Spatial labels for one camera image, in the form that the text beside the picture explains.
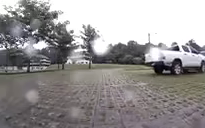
foliage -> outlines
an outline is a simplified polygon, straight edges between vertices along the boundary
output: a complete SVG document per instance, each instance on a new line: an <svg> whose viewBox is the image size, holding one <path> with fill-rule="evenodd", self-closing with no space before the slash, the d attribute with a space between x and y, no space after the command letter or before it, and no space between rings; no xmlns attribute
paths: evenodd
<svg viewBox="0 0 205 128"><path fill-rule="evenodd" d="M94 55L93 51L93 45L94 40L99 38L98 31L96 31L95 28L93 28L91 25L83 25L82 26L83 31L81 31L81 38L83 40L83 47L87 50L87 54L89 56L89 69L91 68L91 61L92 57Z"/></svg>

paver ground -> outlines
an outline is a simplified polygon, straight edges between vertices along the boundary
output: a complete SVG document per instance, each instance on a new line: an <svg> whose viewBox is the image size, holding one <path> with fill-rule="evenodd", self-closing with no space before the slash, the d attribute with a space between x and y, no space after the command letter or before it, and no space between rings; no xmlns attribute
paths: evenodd
<svg viewBox="0 0 205 128"><path fill-rule="evenodd" d="M0 76L0 128L205 127L201 76L124 69Z"/></svg>

truck tire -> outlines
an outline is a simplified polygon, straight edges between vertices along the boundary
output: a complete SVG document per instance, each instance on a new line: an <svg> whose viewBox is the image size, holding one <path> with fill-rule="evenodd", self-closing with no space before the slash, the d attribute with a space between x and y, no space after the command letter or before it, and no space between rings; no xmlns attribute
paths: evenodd
<svg viewBox="0 0 205 128"><path fill-rule="evenodd" d="M178 60L173 61L170 72L174 75L180 75L182 73L181 62Z"/></svg>
<svg viewBox="0 0 205 128"><path fill-rule="evenodd" d="M205 72L205 62L204 61L201 62L201 66L199 68L199 72L201 72L201 73Z"/></svg>
<svg viewBox="0 0 205 128"><path fill-rule="evenodd" d="M153 70L156 74L162 74L163 73L163 67L162 66L154 66Z"/></svg>

building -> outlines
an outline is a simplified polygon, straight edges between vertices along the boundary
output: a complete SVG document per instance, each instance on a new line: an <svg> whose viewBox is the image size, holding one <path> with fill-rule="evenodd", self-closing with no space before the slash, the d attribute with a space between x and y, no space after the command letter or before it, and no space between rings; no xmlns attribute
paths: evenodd
<svg viewBox="0 0 205 128"><path fill-rule="evenodd" d="M66 64L89 64L89 54L79 46L68 56Z"/></svg>

overcast sky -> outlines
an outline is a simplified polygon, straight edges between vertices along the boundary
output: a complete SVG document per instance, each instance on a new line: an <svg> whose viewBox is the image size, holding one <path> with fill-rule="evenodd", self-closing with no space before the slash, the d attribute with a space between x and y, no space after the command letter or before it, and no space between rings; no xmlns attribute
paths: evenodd
<svg viewBox="0 0 205 128"><path fill-rule="evenodd" d="M13 4L14 0L1 0ZM62 10L59 20L69 20L76 32L92 24L106 43L136 40L144 44L194 39L205 44L205 0L51 0L53 10ZM43 43L36 47L45 47Z"/></svg>

